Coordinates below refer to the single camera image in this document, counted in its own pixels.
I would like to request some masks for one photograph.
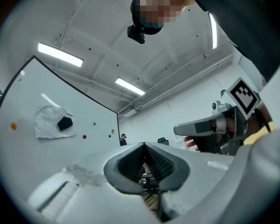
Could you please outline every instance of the white surface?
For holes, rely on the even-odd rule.
[[[73,182],[67,182],[65,186],[59,191],[58,195],[42,210],[42,214],[52,221],[56,221],[59,214],[68,201],[74,196],[78,186]]]
[[[173,132],[177,124],[186,123],[212,115],[212,103],[220,100],[220,92],[228,89],[239,77],[255,89],[247,74],[238,65],[222,67],[192,83],[176,94],[163,99],[129,118],[119,119],[120,133],[125,133],[127,143],[139,141],[156,142],[165,137],[169,145],[185,148],[182,137]],[[224,95],[221,103],[234,102]]]
[[[87,155],[77,160],[74,165],[45,180],[34,190],[32,199],[37,201],[37,205],[33,207],[39,206],[41,201],[45,202],[49,194],[55,193],[63,183],[77,182],[79,187],[74,195],[69,199],[62,198],[61,202],[67,204],[63,205],[64,209],[56,217],[58,223],[88,224],[90,220],[94,224],[122,224],[130,223],[131,220],[134,224],[160,223],[147,208],[141,195],[121,193],[105,177],[106,162],[133,145],[136,144]],[[233,157],[226,155],[185,152],[157,143],[149,145],[176,155],[189,165],[190,175],[183,185],[177,191],[162,194],[165,206],[181,215],[195,207],[212,191],[233,161]]]
[[[63,118],[71,118],[73,125],[60,131],[57,123]],[[76,135],[76,123],[74,116],[67,110],[51,105],[38,107],[35,112],[35,136],[37,138],[60,138]]]
[[[280,67],[260,93],[276,129],[280,129]]]
[[[24,73],[15,79],[0,108],[0,179],[9,192],[26,200],[37,185],[74,160],[119,147],[119,133],[115,112],[76,91],[37,60]],[[42,94],[75,116],[76,136],[36,139],[35,110],[50,105]],[[12,122],[16,130],[10,128]]]
[[[61,51],[61,50],[58,50],[56,48],[47,46],[47,45],[42,44],[42,43],[38,44],[38,51],[42,52],[42,53],[45,53],[49,56],[56,57],[60,60],[66,61],[68,63],[71,63],[71,64],[76,65],[78,67],[81,67],[81,65],[83,63],[83,60],[81,60],[77,57],[74,57],[70,54],[67,54],[67,53]]]
[[[256,87],[256,92],[263,89],[262,75],[256,66],[245,56],[243,56],[235,47],[233,48],[233,63],[238,64],[251,79]]]
[[[78,183],[73,175],[57,173],[41,183],[29,196],[27,202],[38,210],[66,182]]]

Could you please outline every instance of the cable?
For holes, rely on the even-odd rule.
[[[210,39],[212,38],[211,36],[207,35],[206,37],[209,37],[209,42],[212,44],[213,42],[210,41]]]
[[[223,130],[219,129],[218,127],[216,127],[216,129],[217,129],[221,134],[226,134],[226,133],[227,133],[226,131],[223,131]]]
[[[268,122],[265,122],[265,126],[266,126],[267,131],[270,133],[271,132],[271,128],[270,128]]]
[[[59,46],[59,44],[54,44],[54,41],[52,41],[52,45],[53,45],[53,46]]]
[[[68,19],[72,18],[72,16],[74,15],[74,13],[75,13],[75,11],[73,11],[73,13],[68,17]],[[60,48],[62,47],[63,39],[64,39],[64,37],[65,37],[66,29],[67,29],[67,26],[69,25],[69,23],[70,23],[70,21],[68,21],[68,23],[66,24],[66,27],[65,27],[65,30],[64,30],[64,33],[63,33],[63,37],[62,37],[62,39],[61,39],[60,46],[59,46],[59,44],[54,44],[54,41],[56,41],[57,38],[55,38],[55,40],[52,41],[52,45],[53,45],[53,46],[59,46],[58,49],[60,49]]]
[[[64,31],[64,34],[63,34],[63,37],[61,39],[61,44],[60,44],[60,47],[58,47],[58,49],[60,49],[62,47],[62,42],[63,42],[63,39],[64,39],[64,36],[65,36],[65,33],[66,33],[66,29],[67,29],[67,26],[69,25],[69,23],[66,24],[66,27],[65,27],[65,31]]]

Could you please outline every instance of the fluorescent light fixture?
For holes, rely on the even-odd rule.
[[[217,47],[217,24],[214,17],[210,14],[211,33],[213,38],[213,49]]]
[[[145,92],[142,90],[139,90],[138,88],[136,88],[135,86],[131,85],[130,83],[124,81],[121,78],[117,78],[117,80],[115,81],[115,83],[122,85],[123,87],[126,87],[127,89],[134,91],[135,93],[139,94],[139,95],[144,95]]]
[[[73,55],[70,55],[64,51],[61,51],[61,50],[58,50],[54,47],[51,47],[51,46],[47,46],[43,43],[39,43],[38,44],[38,51],[39,52],[42,52],[42,53],[45,53],[49,56],[53,56],[53,57],[56,57],[60,60],[63,60],[63,61],[66,61],[66,62],[69,62],[73,65],[76,65],[78,67],[81,67],[82,63],[83,63],[83,60],[78,58],[78,57],[75,57]]]

